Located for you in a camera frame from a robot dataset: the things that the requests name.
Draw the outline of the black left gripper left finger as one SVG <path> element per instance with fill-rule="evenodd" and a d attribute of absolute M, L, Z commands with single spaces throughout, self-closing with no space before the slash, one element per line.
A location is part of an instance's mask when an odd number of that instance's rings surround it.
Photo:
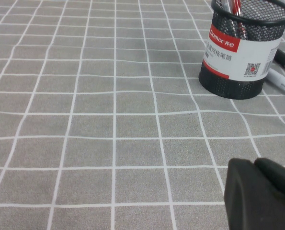
<path fill-rule="evenodd" d="M 285 230 L 285 195 L 254 162 L 228 162 L 224 202 L 231 230 Z"/>

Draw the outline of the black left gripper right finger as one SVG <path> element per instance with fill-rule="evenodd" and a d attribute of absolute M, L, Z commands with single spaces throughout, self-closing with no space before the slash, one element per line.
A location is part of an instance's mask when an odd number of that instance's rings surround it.
<path fill-rule="evenodd" d="M 272 183 L 272 185 L 285 195 L 285 167 L 268 159 L 257 158 L 254 165 Z"/>

